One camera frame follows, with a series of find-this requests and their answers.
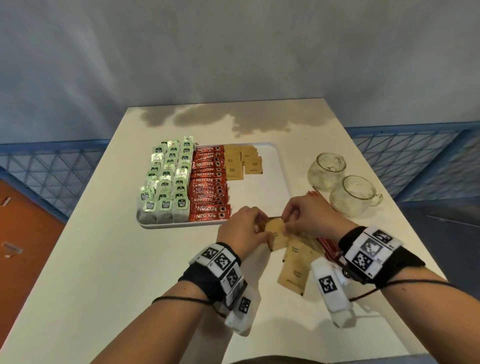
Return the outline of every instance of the mug handle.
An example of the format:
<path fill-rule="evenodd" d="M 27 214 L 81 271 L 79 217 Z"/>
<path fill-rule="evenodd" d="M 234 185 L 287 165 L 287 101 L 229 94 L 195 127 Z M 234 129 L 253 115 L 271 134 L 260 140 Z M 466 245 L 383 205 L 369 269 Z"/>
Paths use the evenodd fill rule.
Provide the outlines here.
<path fill-rule="evenodd" d="M 370 202 L 370 206 L 377 206 L 377 205 L 379 205 L 383 200 L 384 200 L 384 197 L 383 197 L 382 194 L 376 194 L 376 195 L 372 198 L 372 201 Z"/>

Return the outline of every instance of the grey wall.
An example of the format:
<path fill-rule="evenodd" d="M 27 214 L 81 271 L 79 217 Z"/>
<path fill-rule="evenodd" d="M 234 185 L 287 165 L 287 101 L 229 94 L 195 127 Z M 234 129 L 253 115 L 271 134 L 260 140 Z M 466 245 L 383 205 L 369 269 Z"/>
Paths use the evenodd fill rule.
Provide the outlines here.
<path fill-rule="evenodd" d="M 345 126 L 480 119 L 480 2 L 4 0 L 0 143 L 127 106 L 326 97 Z"/>

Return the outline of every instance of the table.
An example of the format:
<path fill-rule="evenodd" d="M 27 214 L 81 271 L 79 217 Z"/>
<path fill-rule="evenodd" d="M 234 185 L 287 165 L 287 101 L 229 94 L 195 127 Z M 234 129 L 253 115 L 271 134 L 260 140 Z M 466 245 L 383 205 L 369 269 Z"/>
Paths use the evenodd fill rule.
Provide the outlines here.
<path fill-rule="evenodd" d="M 146 230 L 135 219 L 135 196 L 152 146 L 190 134 L 203 145 L 273 143 L 292 196 L 311 189 L 306 172 L 317 154 L 344 156 L 348 174 L 367 178 L 384 195 L 378 207 L 355 221 L 402 239 L 442 274 L 323 99 L 129 108 L 0 351 L 0 362 L 90 362 L 214 241 L 217 226 Z M 327 363 L 425 352 L 380 293 L 355 303 L 354 327 L 335 327 L 320 294 L 302 298 L 276 283 L 282 254 L 271 254 L 260 279 L 262 303 L 250 335 L 232 336 L 218 322 L 217 329 L 204 323 L 184 362 L 192 357 L 220 362 L 224 353 L 224 363 L 273 354 Z M 219 349 L 206 350 L 211 345 Z"/>

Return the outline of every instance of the white tray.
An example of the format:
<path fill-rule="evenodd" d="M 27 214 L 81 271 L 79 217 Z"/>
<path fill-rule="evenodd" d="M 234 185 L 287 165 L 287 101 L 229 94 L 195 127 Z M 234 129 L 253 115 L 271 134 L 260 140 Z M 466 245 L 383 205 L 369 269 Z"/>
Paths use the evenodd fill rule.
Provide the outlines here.
<path fill-rule="evenodd" d="M 243 206 L 257 206 L 270 217 L 280 216 L 290 199 L 288 182 L 277 149 L 271 143 L 253 143 L 262 157 L 263 174 L 244 174 L 240 181 L 227 181 L 231 213 Z M 217 225 L 226 220 L 179 222 L 170 224 L 139 224 L 145 229 L 185 228 Z"/>

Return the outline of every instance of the glass cup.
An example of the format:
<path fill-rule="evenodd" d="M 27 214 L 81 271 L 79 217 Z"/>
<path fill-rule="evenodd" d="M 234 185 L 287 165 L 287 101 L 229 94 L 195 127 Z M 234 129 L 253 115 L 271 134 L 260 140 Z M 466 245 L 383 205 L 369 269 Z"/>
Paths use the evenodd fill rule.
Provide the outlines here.
<path fill-rule="evenodd" d="M 342 180 L 346 167 L 345 160 L 338 154 L 319 154 L 308 169 L 308 182 L 317 190 L 331 191 Z"/>
<path fill-rule="evenodd" d="M 368 180 L 354 175 L 342 179 L 330 194 L 330 204 L 335 210 L 351 218 L 360 216 L 369 206 L 377 206 L 383 199 Z"/>

